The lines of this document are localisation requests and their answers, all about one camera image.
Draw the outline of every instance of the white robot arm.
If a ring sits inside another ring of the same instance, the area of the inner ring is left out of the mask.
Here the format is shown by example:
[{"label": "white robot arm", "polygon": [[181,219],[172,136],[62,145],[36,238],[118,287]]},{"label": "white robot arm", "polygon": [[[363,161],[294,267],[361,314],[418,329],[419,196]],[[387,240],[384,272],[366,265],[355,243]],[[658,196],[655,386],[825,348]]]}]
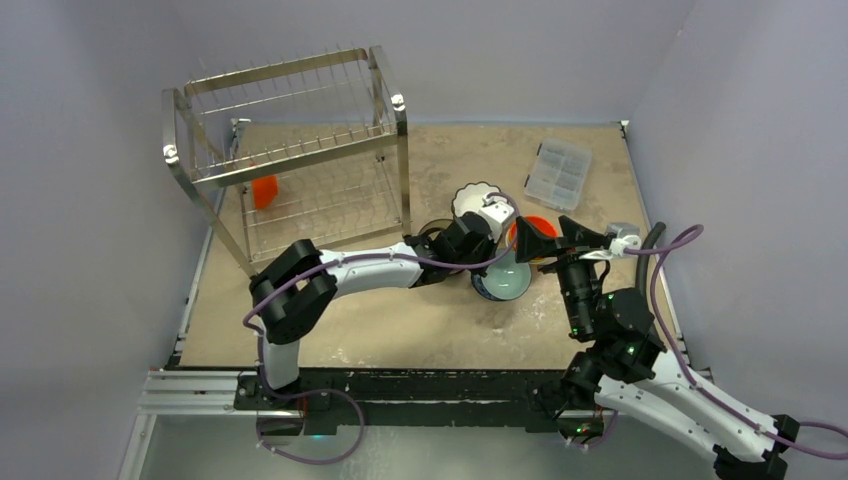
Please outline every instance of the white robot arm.
[{"label": "white robot arm", "polygon": [[[798,422],[758,412],[688,366],[683,370],[652,328],[654,316],[636,288],[601,293],[603,277],[596,276],[594,263],[639,249],[636,227],[613,224],[600,234],[560,217],[564,236],[550,239],[523,218],[516,222],[518,260],[556,257],[541,270],[558,276],[571,337],[594,341],[575,355],[563,377],[575,406],[600,405],[631,415],[715,461],[723,480],[783,478],[786,463],[779,455],[785,447],[769,435],[794,440]],[[743,412],[759,428],[719,403]]]},{"label": "white robot arm", "polygon": [[300,338],[314,327],[330,301],[376,288],[438,283],[453,271],[450,264],[491,259],[515,214],[498,193],[497,187],[487,183],[457,191],[454,220],[435,238],[410,236],[389,247],[357,252],[319,251],[309,240],[292,244],[250,284],[256,305],[294,276],[310,268],[321,270],[302,290],[293,288],[277,296],[261,312],[263,358],[271,388],[285,387],[298,378]]}]

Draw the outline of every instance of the gray wall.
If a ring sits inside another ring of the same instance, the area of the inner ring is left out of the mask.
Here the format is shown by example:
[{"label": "gray wall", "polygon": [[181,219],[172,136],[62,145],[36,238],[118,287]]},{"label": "gray wall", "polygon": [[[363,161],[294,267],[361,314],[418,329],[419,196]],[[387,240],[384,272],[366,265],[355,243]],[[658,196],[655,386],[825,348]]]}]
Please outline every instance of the gray wall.
[{"label": "gray wall", "polygon": [[510,123],[630,118],[693,3],[175,0],[212,73],[379,43],[413,121]]},{"label": "gray wall", "polygon": [[[697,366],[767,412],[848,425],[848,4],[701,1],[636,109],[649,215],[706,233],[672,256]],[[837,451],[826,434],[802,440]],[[787,455],[789,478],[848,464]]]},{"label": "gray wall", "polygon": [[191,58],[163,1],[0,8],[0,465],[115,478],[203,222],[161,160]]}]

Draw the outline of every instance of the metal wire rack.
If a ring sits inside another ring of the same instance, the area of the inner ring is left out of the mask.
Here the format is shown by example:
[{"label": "metal wire rack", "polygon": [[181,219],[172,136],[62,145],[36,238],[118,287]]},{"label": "metal wire rack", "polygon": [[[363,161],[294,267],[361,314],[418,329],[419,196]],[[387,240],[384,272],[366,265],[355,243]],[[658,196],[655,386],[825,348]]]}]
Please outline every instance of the metal wire rack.
[{"label": "metal wire rack", "polygon": [[[166,163],[248,275],[300,238],[328,246],[410,228],[406,106],[382,48],[281,60],[163,92]],[[278,194],[256,208],[253,181],[269,176]],[[205,196],[230,186],[243,242]]]}]

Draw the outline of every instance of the plastic organizer box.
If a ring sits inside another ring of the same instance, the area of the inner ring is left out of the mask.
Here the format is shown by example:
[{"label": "plastic organizer box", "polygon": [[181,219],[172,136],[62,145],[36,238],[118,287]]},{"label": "plastic organizer box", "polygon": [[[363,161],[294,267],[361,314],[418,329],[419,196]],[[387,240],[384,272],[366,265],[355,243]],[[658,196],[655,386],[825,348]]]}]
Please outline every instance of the plastic organizer box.
[{"label": "plastic organizer box", "polygon": [[536,152],[536,164],[524,183],[524,193],[546,207],[574,210],[580,202],[590,163],[590,150],[546,138]]}]

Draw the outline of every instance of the table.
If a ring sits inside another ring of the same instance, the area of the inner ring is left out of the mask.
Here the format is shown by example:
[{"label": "table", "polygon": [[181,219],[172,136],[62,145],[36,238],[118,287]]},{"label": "table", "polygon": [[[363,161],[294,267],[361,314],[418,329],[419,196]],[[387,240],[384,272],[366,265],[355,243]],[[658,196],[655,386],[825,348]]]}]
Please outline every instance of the table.
[{"label": "table", "polygon": [[[639,191],[618,125],[597,127],[432,125],[410,128],[413,232],[450,216],[457,189],[486,181],[518,200],[522,214],[557,223],[556,211],[523,194],[539,143],[555,137],[592,150],[580,205],[570,215],[589,228],[625,221],[647,232]],[[228,191],[222,220],[240,228],[237,192]],[[397,233],[336,250],[388,246]],[[632,286],[636,259],[617,260],[605,291]],[[665,291],[663,317],[671,325]],[[250,310],[248,279],[213,239],[194,304],[183,366],[246,367],[256,341],[241,325]],[[492,302],[471,287],[468,273],[412,290],[382,289],[334,300],[301,341],[301,366],[407,368],[564,368],[588,345],[568,338],[569,325],[555,275],[533,273],[530,289],[512,302]]]}]

